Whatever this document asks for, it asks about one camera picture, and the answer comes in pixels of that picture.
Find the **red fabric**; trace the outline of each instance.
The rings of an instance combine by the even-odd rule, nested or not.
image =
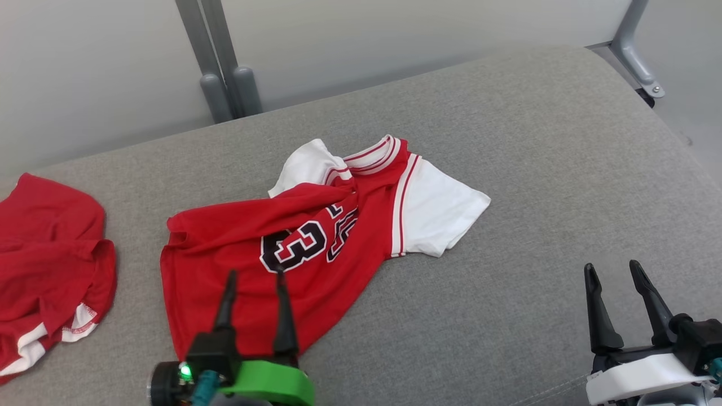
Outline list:
[[[108,311],[116,258],[104,219],[92,197],[27,173],[0,202],[0,371],[20,358],[19,338],[38,325],[48,350],[73,327],[80,303],[95,314],[91,323]],[[16,375],[0,376],[0,384]]]
[[[403,142],[392,164],[373,175],[336,178],[333,186],[302,183],[273,199],[201,207],[170,218],[160,267],[178,358],[185,358],[197,333],[212,328],[231,269],[238,271],[233,308],[238,349],[243,355],[271,355],[278,298],[276,275],[259,259],[262,244],[275,247],[280,241],[274,239],[285,237],[272,251],[288,260],[299,243],[314,246],[315,237],[301,231],[320,226],[325,249],[285,272],[300,350],[307,350],[390,257],[393,200],[408,158]],[[273,255],[266,252],[264,258],[272,261]]]

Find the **gray fabric surface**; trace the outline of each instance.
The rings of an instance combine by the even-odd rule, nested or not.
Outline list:
[[[599,57],[541,48],[37,171],[104,206],[118,291],[95,332],[0,387],[0,404],[144,404],[153,365],[173,359],[165,220],[263,197],[312,138],[344,155],[387,133],[492,205],[442,258],[386,262],[308,351],[319,405],[585,405],[589,261],[628,345],[651,336],[629,259],[673,312],[722,316],[722,191]]]

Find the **green led light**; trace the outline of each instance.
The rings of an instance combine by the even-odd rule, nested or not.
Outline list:
[[[188,366],[187,363],[182,363],[180,365],[180,370],[178,371],[178,375],[184,381],[192,381],[193,380],[193,374],[191,373],[191,367]]]

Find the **red jersey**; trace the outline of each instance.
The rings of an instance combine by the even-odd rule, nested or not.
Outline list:
[[[271,355],[283,269],[300,350],[337,323],[381,263],[440,256],[489,205],[392,136],[346,158],[315,139],[284,164],[270,199],[201,207],[168,220],[161,255],[179,358],[211,329],[225,280],[238,271],[233,324],[244,355]]]
[[[24,174],[0,202],[0,384],[56,342],[92,332],[113,303],[116,254],[92,197]]]

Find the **metal leg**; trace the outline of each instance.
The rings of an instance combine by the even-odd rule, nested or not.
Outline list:
[[[649,0],[632,0],[609,48],[648,95],[661,98],[664,96],[664,89],[642,60],[634,44],[634,32],[648,2]]]
[[[261,113],[263,110],[261,101],[258,99],[253,71],[250,68],[238,66],[221,0],[201,0],[201,5],[228,88],[231,108],[238,117]],[[251,100],[244,100],[244,97],[249,96]]]
[[[206,96],[213,121],[218,124],[233,120],[228,94],[222,81],[221,69],[213,52],[211,38],[206,31],[201,9],[197,0],[175,0],[180,18],[186,27],[196,60],[201,68],[201,89]]]
[[[212,73],[203,75],[201,89],[203,89],[206,103],[208,103],[208,108],[211,110],[213,121],[216,124],[233,120],[233,113],[226,98],[225,85],[218,76]]]

